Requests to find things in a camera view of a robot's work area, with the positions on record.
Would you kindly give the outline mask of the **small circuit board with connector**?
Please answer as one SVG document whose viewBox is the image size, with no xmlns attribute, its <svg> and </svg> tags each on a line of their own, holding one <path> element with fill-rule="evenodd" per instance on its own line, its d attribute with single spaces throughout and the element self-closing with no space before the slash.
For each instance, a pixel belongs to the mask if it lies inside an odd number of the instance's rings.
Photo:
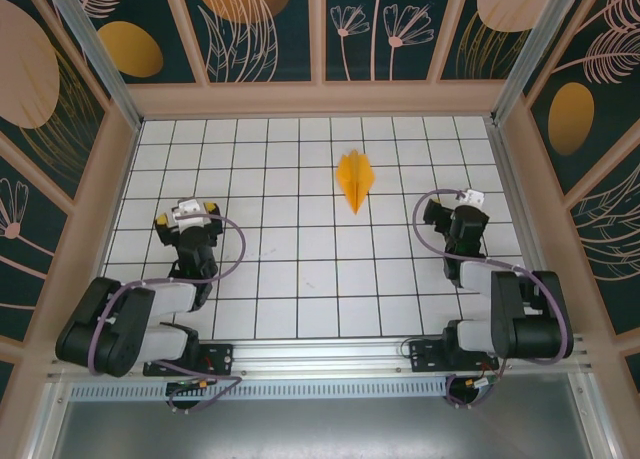
<svg viewBox="0 0 640 459">
<path fill-rule="evenodd" d="M 211 382 L 203 379 L 191 379 L 169 382 L 166 385 L 165 395 L 175 396 L 202 396 L 211 385 Z"/>
<path fill-rule="evenodd" d="M 485 387 L 491 387 L 499 378 L 496 376 L 479 377 L 451 377 L 448 382 L 448 390 L 451 394 L 465 395 L 470 394 L 472 390 L 478 390 Z"/>
</svg>

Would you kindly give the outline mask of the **aluminium side rail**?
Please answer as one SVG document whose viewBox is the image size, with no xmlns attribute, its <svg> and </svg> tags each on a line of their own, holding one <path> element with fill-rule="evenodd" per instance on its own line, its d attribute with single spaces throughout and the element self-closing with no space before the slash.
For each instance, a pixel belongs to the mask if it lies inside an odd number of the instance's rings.
<svg viewBox="0 0 640 459">
<path fill-rule="evenodd" d="M 486 124 L 486 129 L 524 263 L 530 270 L 550 270 L 506 137 L 491 121 Z"/>
</svg>

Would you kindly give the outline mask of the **grey metal sheet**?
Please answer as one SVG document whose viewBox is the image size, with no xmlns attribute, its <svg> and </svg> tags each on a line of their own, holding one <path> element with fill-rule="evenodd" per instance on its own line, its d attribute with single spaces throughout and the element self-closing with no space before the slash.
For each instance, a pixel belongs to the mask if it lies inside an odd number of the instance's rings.
<svg viewBox="0 0 640 459">
<path fill-rule="evenodd" d="M 443 400 L 74 403 L 54 459 L 592 459 L 571 410 L 521 419 Z"/>
</svg>

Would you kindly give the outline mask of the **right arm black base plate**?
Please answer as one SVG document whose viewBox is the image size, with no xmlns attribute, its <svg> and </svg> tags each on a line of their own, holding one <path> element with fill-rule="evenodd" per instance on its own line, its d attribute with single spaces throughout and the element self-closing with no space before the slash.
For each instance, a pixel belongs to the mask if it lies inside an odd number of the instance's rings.
<svg viewBox="0 0 640 459">
<path fill-rule="evenodd" d="M 409 342 L 413 372 L 481 372 L 483 366 L 499 369 L 499 360 L 484 352 L 465 351 L 443 340 L 420 339 Z"/>
</svg>

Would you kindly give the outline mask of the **aluminium frame profile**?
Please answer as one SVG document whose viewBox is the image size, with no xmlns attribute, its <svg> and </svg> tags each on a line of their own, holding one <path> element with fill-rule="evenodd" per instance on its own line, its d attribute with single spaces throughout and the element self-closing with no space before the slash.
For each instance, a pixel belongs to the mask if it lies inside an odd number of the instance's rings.
<svg viewBox="0 0 640 459">
<path fill-rule="evenodd" d="M 614 459 L 603 421 L 604 409 L 589 373 L 568 375 L 586 442 L 592 459 Z"/>
<path fill-rule="evenodd" d="M 70 397 L 70 385 L 46 383 L 23 459 L 53 459 Z"/>
</svg>

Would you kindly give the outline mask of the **long aluminium mounting rail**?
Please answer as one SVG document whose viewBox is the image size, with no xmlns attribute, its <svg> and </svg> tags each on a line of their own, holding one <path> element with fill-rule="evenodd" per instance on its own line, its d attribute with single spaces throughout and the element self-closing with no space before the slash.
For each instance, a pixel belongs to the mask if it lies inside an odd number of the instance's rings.
<svg viewBox="0 0 640 459">
<path fill-rule="evenodd" d="M 232 345 L 231 375 L 244 379 L 325 379 L 410 376 L 409 341 L 401 337 L 365 339 L 223 340 L 204 341 Z M 109 381 L 92 376 L 77 365 L 54 359 L 47 364 L 50 382 Z M 553 365 L 509 359 L 507 375 L 573 374 L 593 372 L 582 338 L 574 342 L 572 355 Z"/>
</svg>

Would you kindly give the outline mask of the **aluminium corner post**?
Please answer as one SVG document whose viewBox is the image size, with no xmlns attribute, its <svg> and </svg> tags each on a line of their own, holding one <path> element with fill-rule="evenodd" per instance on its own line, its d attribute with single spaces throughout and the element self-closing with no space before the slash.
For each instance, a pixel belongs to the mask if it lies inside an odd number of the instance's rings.
<svg viewBox="0 0 640 459">
<path fill-rule="evenodd" d="M 491 124 L 500 128 L 508 118 L 526 83 L 541 62 L 576 0 L 547 0 L 491 110 Z"/>
<path fill-rule="evenodd" d="M 89 16 L 83 11 L 78 0 L 52 0 L 59 7 L 62 17 L 84 48 L 89 61 L 111 94 L 111 98 L 122 112 L 129 126 L 135 132 L 140 130 L 141 119 L 134 100 L 122 79 L 120 72 L 109 57 Z"/>
</svg>

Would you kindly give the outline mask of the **yellow paper sheet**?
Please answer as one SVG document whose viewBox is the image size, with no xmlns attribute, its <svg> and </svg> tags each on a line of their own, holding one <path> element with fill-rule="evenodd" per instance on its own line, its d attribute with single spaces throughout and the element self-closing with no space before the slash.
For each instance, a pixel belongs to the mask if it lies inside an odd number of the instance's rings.
<svg viewBox="0 0 640 459">
<path fill-rule="evenodd" d="M 358 150 L 343 155 L 337 166 L 336 179 L 352 212 L 357 214 L 375 181 L 368 157 Z"/>
</svg>

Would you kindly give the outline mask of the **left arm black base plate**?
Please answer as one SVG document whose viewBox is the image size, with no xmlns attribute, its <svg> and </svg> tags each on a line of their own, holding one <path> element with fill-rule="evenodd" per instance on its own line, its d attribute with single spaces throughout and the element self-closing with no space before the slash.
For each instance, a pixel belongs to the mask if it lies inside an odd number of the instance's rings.
<svg viewBox="0 0 640 459">
<path fill-rule="evenodd" d="M 146 377 L 229 376 L 232 362 L 233 346 L 231 344 L 200 344 L 188 347 L 179 359 L 145 363 L 143 375 Z"/>
</svg>

